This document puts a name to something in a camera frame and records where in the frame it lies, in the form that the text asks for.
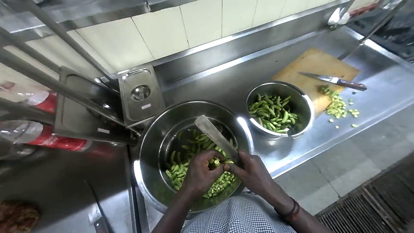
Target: bracelet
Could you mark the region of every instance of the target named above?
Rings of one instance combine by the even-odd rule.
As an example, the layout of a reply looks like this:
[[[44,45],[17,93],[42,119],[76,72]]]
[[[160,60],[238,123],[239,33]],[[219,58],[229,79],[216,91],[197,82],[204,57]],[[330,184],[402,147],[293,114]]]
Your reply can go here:
[[[297,201],[295,201],[295,199],[292,198],[292,201],[293,201],[293,208],[292,208],[292,210],[288,214],[279,214],[279,216],[282,219],[284,219],[285,221],[288,221],[288,222],[294,221],[294,220],[297,219],[297,216],[299,214],[299,210],[301,208],[299,206],[299,203]]]

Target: floor drain grate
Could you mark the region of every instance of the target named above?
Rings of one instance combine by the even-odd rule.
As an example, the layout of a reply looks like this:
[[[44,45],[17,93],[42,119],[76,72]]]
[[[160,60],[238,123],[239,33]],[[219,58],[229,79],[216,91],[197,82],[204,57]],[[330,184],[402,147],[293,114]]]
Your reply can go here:
[[[412,232],[413,167],[414,153],[361,185],[316,217],[336,233]]]

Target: wooden cutting board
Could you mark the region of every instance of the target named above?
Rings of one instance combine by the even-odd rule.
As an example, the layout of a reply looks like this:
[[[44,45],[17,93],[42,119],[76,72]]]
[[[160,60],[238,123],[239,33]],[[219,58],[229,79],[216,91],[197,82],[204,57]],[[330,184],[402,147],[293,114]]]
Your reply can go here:
[[[333,83],[300,75],[298,74],[299,71],[319,75],[337,76],[351,81],[358,75],[360,70],[321,50],[310,48],[272,77],[272,80],[291,83],[305,92],[312,100],[315,106],[316,115],[318,116],[331,103],[329,96],[318,92],[318,87],[320,85],[329,85],[331,92],[337,91],[338,93],[342,92],[344,88]]]

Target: knife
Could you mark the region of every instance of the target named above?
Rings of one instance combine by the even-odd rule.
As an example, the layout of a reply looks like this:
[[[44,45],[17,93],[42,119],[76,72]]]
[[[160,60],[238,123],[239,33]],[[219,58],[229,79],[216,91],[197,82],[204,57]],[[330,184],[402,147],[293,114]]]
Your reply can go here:
[[[350,81],[343,80],[343,79],[341,79],[339,77],[335,77],[335,76],[317,75],[317,74],[306,73],[306,72],[298,72],[298,74],[304,75],[306,77],[316,78],[316,79],[319,79],[319,80],[334,83],[338,86],[349,87],[349,88],[360,90],[360,91],[365,91],[367,89],[367,87],[362,83],[350,82]]]
[[[240,165],[240,157],[236,149],[230,145],[226,138],[205,115],[199,116],[194,123],[205,135],[207,135],[207,137],[217,144],[236,165]]]
[[[88,189],[91,192],[90,196],[93,196],[93,203],[90,206],[88,217],[89,217],[89,223],[91,223],[96,230],[96,233],[109,233],[108,231],[108,225],[106,224],[106,218],[105,216],[102,216],[101,210],[98,205],[98,199],[96,197],[96,193],[94,189],[92,188],[91,183],[89,183],[87,180],[84,181],[85,185],[87,185]]]

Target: hand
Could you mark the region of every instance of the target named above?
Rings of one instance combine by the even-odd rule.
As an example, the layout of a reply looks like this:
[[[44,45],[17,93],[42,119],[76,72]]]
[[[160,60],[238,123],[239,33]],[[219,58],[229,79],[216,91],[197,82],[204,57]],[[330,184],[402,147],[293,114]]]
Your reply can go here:
[[[244,169],[228,163],[224,166],[224,170],[236,175],[250,191],[263,197],[275,208],[279,208],[280,212],[289,212],[292,208],[291,198],[273,181],[260,157],[244,150],[239,150],[238,154]]]
[[[210,189],[214,181],[224,173],[224,164],[220,164],[214,170],[209,169],[208,163],[214,157],[226,160],[217,150],[207,150],[191,159],[180,192],[188,192],[190,198],[195,199]]]

